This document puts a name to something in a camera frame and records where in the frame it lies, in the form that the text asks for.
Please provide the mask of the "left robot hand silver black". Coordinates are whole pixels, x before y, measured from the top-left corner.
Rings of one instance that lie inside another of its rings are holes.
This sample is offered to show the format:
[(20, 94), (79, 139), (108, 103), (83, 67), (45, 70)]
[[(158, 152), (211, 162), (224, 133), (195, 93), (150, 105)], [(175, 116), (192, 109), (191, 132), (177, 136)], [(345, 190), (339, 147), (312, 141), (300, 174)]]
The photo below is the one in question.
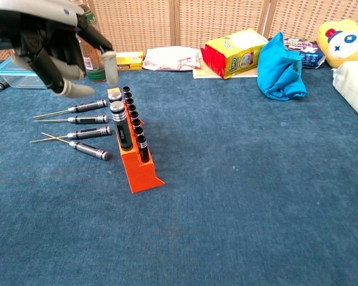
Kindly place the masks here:
[(76, 85), (87, 75), (79, 39), (100, 51), (110, 86), (118, 82), (116, 52), (72, 1), (0, 1), (0, 50), (12, 49), (12, 61), (36, 73), (57, 96), (91, 96)]

